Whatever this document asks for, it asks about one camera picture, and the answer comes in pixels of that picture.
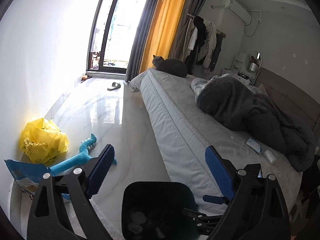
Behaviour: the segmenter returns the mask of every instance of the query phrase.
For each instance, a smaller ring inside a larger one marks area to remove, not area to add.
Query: ceiling molding
[[[298,1],[295,1],[295,0],[265,0],[265,1],[276,1],[276,2],[288,3],[288,4],[296,5],[296,6],[299,6],[301,8],[304,8],[304,9],[311,11],[311,9],[308,5],[303,4],[301,2],[298,2]]]

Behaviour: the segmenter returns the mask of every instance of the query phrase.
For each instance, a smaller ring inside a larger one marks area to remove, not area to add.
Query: air conditioner
[[[223,5],[211,6],[212,8],[222,7],[228,8],[234,14],[236,14],[244,24],[250,24],[251,15],[244,9],[240,4],[238,4],[235,0],[223,0]]]

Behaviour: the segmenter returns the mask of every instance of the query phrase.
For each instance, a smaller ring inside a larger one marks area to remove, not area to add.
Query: plush toy
[[[96,145],[96,142],[97,137],[92,133],[91,138],[81,141],[79,154],[50,167],[50,169],[55,175],[58,175],[74,166],[86,164],[92,158],[89,155],[89,151]],[[112,164],[117,164],[116,159],[113,160]]]

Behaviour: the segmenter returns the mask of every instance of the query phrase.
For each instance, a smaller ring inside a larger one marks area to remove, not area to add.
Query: clothes rack
[[[195,16],[189,14],[189,13],[186,13],[186,15],[190,16],[191,18],[194,18]],[[217,30],[217,33],[220,34],[222,36],[222,38],[225,38],[227,35],[219,30]]]

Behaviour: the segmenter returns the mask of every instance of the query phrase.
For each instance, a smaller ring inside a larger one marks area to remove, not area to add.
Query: black trash can
[[[122,234],[126,240],[197,239],[199,235],[193,221],[182,214],[184,208],[197,210],[194,196],[186,185],[179,182],[134,182],[124,191]],[[131,220],[134,212],[142,212],[145,222],[138,226],[134,224]],[[132,225],[138,230],[129,230]]]

